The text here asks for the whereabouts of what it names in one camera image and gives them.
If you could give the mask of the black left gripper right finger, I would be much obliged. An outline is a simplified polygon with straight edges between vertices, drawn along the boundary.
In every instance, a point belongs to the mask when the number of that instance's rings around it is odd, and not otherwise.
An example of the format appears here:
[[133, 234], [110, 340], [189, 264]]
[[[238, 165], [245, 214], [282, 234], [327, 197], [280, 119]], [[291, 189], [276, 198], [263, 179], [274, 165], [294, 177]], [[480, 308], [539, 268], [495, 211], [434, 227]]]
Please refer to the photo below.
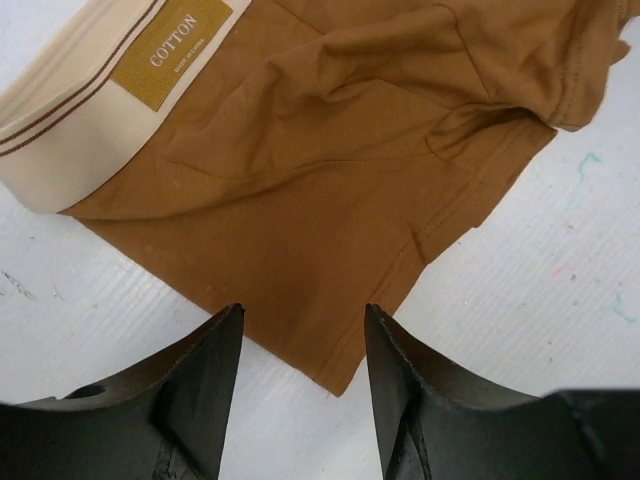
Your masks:
[[566, 404], [488, 381], [365, 309], [374, 423], [386, 479], [587, 479]]

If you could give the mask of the brown underwear cream waistband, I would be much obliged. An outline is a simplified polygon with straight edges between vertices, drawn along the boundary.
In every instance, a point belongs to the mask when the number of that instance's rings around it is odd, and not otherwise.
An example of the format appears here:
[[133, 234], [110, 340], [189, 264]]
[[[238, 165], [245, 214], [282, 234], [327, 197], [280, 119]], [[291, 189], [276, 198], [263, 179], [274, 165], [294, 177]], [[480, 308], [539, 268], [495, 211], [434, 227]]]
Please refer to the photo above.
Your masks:
[[335, 395], [558, 129], [635, 1], [91, 1], [1, 97], [1, 180]]

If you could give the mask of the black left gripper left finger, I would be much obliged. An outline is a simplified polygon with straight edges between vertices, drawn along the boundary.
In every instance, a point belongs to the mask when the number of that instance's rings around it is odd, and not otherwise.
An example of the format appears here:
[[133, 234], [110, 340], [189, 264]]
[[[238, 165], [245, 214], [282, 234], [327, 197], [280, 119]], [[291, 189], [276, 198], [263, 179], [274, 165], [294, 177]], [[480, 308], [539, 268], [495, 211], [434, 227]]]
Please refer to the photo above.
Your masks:
[[217, 478], [243, 324], [227, 306], [117, 374], [16, 405], [15, 478]]

